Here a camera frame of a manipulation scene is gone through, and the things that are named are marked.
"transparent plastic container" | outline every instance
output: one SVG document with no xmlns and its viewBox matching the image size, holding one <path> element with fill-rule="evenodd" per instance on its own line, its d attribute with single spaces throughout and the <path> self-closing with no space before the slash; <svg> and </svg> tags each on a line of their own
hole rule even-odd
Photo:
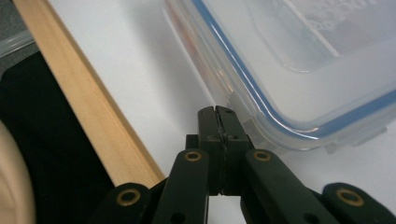
<svg viewBox="0 0 396 224">
<path fill-rule="evenodd" d="M 256 147 L 359 144 L 396 116 L 396 1 L 167 0 L 217 104 Z"/>
</svg>

